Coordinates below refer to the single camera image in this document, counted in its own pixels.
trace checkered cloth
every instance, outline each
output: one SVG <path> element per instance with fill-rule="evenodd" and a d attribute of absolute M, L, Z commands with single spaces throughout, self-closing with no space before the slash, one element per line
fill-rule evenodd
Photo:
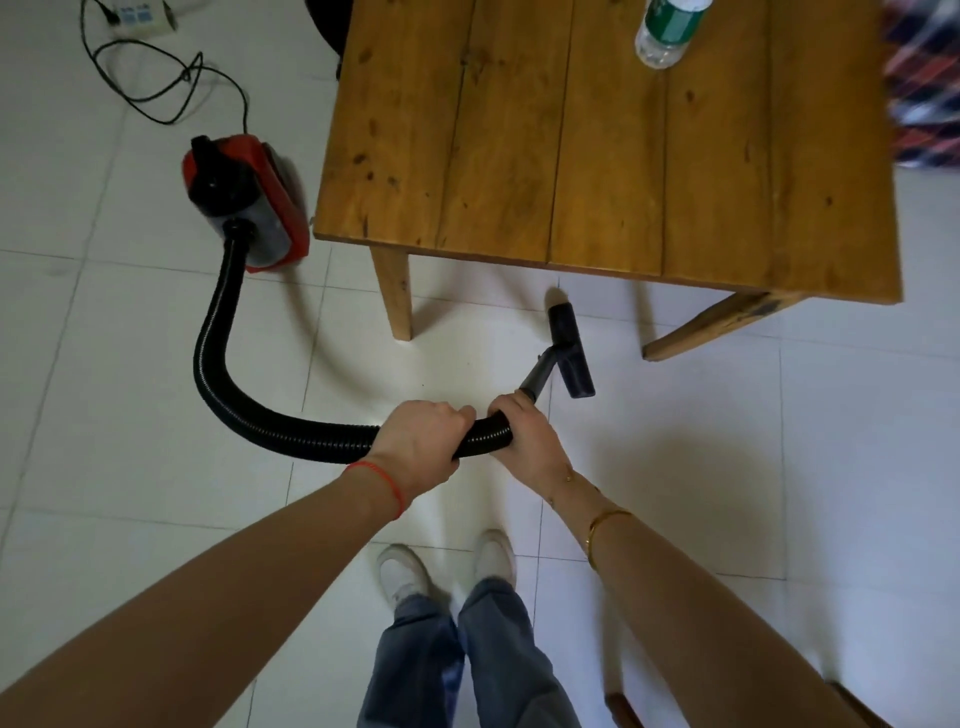
<path fill-rule="evenodd" d="M 960 167 L 960 0 L 886 0 L 886 80 L 909 167 Z"/>

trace forearm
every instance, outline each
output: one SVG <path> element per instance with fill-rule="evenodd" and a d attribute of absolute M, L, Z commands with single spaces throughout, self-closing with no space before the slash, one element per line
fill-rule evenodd
<path fill-rule="evenodd" d="M 552 505 L 583 545 L 616 507 L 577 475 Z M 691 726 L 862 728 L 800 654 L 705 569 L 636 518 L 596 529 L 604 586 Z"/>
<path fill-rule="evenodd" d="M 0 694 L 0 725 L 213 725 L 396 508 L 358 468 L 234 534 Z"/>

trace blue jeans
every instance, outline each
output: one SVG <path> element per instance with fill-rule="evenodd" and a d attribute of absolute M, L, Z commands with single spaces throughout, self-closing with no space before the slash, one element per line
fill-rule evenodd
<path fill-rule="evenodd" d="M 358 728 L 449 728 L 470 657 L 482 728 L 580 728 L 553 666 L 534 646 L 514 589 L 484 579 L 460 612 L 460 629 L 423 595 L 404 599 L 380 638 Z"/>

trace white sneaker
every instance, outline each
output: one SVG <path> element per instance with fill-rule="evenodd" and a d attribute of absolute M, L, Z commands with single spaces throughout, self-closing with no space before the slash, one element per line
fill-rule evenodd
<path fill-rule="evenodd" d="M 492 528 L 480 534 L 473 551 L 473 576 L 477 583 L 496 576 L 516 588 L 514 548 L 503 531 Z"/>
<path fill-rule="evenodd" d="M 408 596 L 430 596 L 430 576 L 417 554 L 407 546 L 387 546 L 377 558 L 376 567 L 380 573 L 380 589 L 391 608 L 396 609 Z"/>

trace plastic water bottle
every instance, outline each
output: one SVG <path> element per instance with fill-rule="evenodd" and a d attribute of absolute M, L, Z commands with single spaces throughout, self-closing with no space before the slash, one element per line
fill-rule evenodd
<path fill-rule="evenodd" d="M 713 0 L 651 0 L 636 34 L 636 54 L 651 68 L 669 68 L 690 44 Z"/>

